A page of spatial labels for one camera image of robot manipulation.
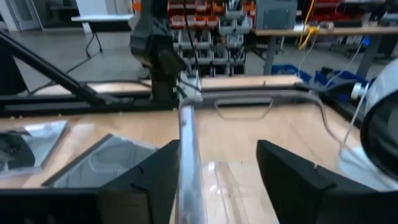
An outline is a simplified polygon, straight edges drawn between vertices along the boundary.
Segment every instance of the white table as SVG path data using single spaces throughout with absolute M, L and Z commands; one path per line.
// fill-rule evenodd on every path
M 134 17 L 133 14 L 123 14 L 123 15 L 105 14 L 105 15 L 88 15 L 88 16 L 72 17 L 71 20 L 73 22 L 81 22 L 83 24 L 87 23 L 90 26 L 92 36 L 91 39 L 88 41 L 85 49 L 87 58 L 84 59 L 84 61 L 73 66 L 71 69 L 67 71 L 67 73 L 82 66 L 84 63 L 88 62 L 93 57 L 103 52 L 101 42 L 97 35 L 98 32 L 130 32 L 131 28 L 129 26 L 129 21 L 133 17 Z M 99 45 L 99 52 L 95 53 L 94 55 L 91 55 L 88 52 L 88 48 L 90 47 L 94 38 L 97 40 L 97 43 Z

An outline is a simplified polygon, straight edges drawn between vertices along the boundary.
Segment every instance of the wooden tabletop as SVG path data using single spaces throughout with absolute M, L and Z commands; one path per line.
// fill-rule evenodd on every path
M 252 32 L 258 36 L 300 36 L 302 30 L 272 30 L 272 29 L 252 29 Z M 350 28 L 334 28 L 321 29 L 317 35 L 384 35 L 384 34 L 398 34 L 398 27 L 350 27 Z
M 300 80 L 293 76 L 203 79 L 206 86 L 283 85 Z M 101 91 L 141 90 L 134 84 L 95 84 Z M 63 91 L 55 86 L 40 94 Z M 277 223 L 262 184 L 256 162 L 258 139 L 266 139 L 317 164 L 335 170 L 339 144 L 327 133 L 315 105 L 196 110 L 198 145 L 203 163 L 203 194 L 208 223 Z M 343 139 L 349 124 L 332 109 L 326 115 L 333 132 Z M 66 119 L 69 129 L 53 151 L 44 171 L 0 180 L 0 188 L 37 188 L 108 133 L 163 146 L 178 139 L 176 111 L 145 113 L 87 114 L 77 116 L 0 119 L 3 128 Z M 359 145 L 359 131 L 353 130 L 350 146 Z

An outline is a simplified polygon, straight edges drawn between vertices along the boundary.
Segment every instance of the pipe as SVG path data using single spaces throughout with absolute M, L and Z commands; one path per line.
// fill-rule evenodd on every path
M 193 105 L 182 103 L 178 110 L 178 116 L 181 155 L 176 224 L 205 224 L 200 154 L 195 133 Z

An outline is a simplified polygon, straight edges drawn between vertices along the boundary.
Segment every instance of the metal rod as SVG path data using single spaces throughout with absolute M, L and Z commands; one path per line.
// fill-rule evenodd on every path
M 276 51 L 276 38 L 275 36 L 269 37 L 268 46 L 267 46 L 267 57 L 266 62 L 264 64 L 264 69 L 262 71 L 263 75 L 271 75 L 272 66 L 274 64 L 274 56 Z
M 201 164 L 195 133 L 192 105 L 178 111 L 180 126 L 180 177 L 177 195 L 176 224 L 205 224 L 205 208 L 201 186 Z
M 361 62 L 359 63 L 358 69 L 356 71 L 356 76 L 366 79 L 368 71 L 373 64 L 374 57 L 379 50 L 381 39 L 382 35 L 372 35 L 370 37 L 370 46 L 366 48 L 365 53 L 362 56 Z
M 9 37 L 3 31 L 0 31 L 0 47 L 8 50 L 13 56 L 21 59 L 32 68 L 36 69 L 49 79 L 54 80 L 62 87 L 69 90 L 72 94 L 85 100 L 87 103 L 91 105 L 104 104 L 104 100 L 97 97 L 96 92 L 93 89 L 88 86 L 83 88 L 76 80 Z

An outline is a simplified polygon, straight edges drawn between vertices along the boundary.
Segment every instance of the black mount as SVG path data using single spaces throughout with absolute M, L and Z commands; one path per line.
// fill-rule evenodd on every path
M 398 222 L 397 191 L 377 192 L 266 140 L 257 161 L 279 223 Z

